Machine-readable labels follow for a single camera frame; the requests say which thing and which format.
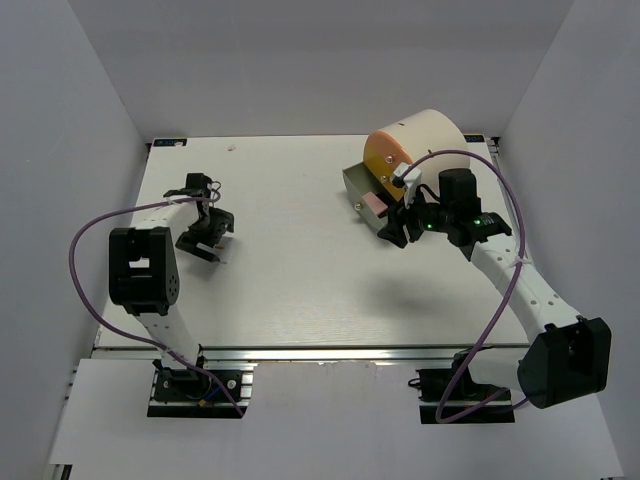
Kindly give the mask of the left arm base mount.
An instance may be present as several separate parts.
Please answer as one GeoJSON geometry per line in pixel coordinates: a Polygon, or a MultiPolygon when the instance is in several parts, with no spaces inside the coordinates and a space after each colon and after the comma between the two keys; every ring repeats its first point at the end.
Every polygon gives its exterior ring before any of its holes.
{"type": "Polygon", "coordinates": [[[249,368],[209,369],[233,401],[209,376],[190,369],[171,369],[159,359],[152,362],[154,376],[146,415],[169,419],[241,419],[251,397],[253,371],[249,368]]]}

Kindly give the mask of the pink square makeup sponge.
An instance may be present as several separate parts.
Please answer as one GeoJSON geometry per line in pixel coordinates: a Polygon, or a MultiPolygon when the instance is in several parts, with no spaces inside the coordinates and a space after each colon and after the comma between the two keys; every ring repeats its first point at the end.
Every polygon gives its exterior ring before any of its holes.
{"type": "Polygon", "coordinates": [[[362,200],[376,217],[384,215],[388,209],[388,205],[373,192],[364,194],[362,200]]]}

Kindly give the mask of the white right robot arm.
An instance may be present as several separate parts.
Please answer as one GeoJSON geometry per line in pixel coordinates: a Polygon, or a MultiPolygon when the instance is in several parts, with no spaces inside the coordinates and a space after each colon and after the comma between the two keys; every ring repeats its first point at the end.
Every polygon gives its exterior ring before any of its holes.
{"type": "Polygon", "coordinates": [[[485,212],[468,168],[439,173],[437,200],[418,171],[400,165],[394,185],[403,200],[387,211],[379,237],[399,247],[426,232],[440,232],[482,272],[502,295],[529,342],[526,348],[481,346],[457,356],[453,390],[472,399],[487,385],[517,390],[544,409],[597,393],[607,384],[612,334],[601,318],[588,319],[565,302],[519,251],[511,228],[494,212],[485,212]]]}

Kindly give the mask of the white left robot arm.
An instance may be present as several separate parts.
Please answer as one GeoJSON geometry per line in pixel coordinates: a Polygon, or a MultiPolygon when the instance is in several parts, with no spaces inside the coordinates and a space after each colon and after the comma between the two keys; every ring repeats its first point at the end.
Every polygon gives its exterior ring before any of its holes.
{"type": "Polygon", "coordinates": [[[201,347],[177,307],[181,281],[176,255],[219,263],[229,253],[235,220],[215,206],[219,186],[203,173],[189,173],[184,187],[164,194],[164,205],[109,235],[111,302],[138,320],[158,344],[163,367],[181,369],[176,384],[191,399],[209,392],[212,377],[195,365],[201,347]]]}

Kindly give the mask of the orange top drawer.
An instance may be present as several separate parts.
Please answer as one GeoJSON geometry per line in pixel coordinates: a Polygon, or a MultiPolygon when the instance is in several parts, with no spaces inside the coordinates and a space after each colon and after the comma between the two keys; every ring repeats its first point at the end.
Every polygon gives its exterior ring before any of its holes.
{"type": "Polygon", "coordinates": [[[413,159],[393,136],[377,130],[366,139],[363,162],[374,174],[388,174],[401,163],[412,164],[413,159]]]}

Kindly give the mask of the green bottom drawer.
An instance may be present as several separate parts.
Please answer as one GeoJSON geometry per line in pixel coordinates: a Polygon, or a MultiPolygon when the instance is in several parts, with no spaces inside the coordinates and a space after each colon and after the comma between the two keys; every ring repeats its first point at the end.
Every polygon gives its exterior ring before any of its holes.
{"type": "Polygon", "coordinates": [[[373,192],[388,205],[388,209],[391,209],[397,201],[384,190],[363,162],[344,169],[342,171],[342,178],[347,198],[353,209],[368,227],[377,234],[387,223],[387,211],[384,215],[376,217],[362,200],[363,195],[367,192],[373,192]]]}

